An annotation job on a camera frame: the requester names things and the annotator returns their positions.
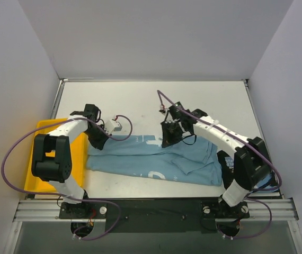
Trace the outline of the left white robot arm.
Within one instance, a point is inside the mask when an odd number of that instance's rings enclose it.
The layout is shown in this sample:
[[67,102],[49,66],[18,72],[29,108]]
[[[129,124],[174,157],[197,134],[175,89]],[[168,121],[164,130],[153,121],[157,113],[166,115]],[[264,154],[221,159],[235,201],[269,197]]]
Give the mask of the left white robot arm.
[[70,144],[82,133],[88,136],[90,144],[102,150],[106,143],[106,131],[94,124],[100,120],[101,110],[94,104],[86,104],[83,111],[74,111],[68,122],[61,124],[47,134],[34,138],[31,172],[33,176],[50,183],[63,196],[64,202],[72,204],[72,212],[78,218],[89,215],[91,206],[83,199],[85,190],[80,187],[72,172]]

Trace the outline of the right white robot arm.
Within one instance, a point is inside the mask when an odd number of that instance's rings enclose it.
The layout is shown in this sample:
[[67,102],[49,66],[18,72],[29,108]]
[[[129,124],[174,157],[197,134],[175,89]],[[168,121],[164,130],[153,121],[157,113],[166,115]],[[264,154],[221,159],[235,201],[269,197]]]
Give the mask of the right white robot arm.
[[237,205],[271,174],[268,151],[261,138],[239,135],[200,109],[185,110],[180,102],[168,108],[161,106],[159,112],[165,115],[161,122],[163,148],[179,143],[183,135],[189,133],[212,142],[232,158],[233,181],[218,203],[221,215],[231,216],[235,213]]

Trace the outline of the light blue t-shirt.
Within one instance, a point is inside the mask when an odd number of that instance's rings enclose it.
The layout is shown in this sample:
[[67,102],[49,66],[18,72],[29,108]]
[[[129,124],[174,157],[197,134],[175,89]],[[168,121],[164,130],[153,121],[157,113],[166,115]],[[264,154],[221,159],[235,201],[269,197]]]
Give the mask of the light blue t-shirt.
[[86,167],[92,171],[153,178],[206,186],[222,184],[217,147],[201,137],[190,137],[162,148],[154,135],[115,135],[102,150],[89,147]]

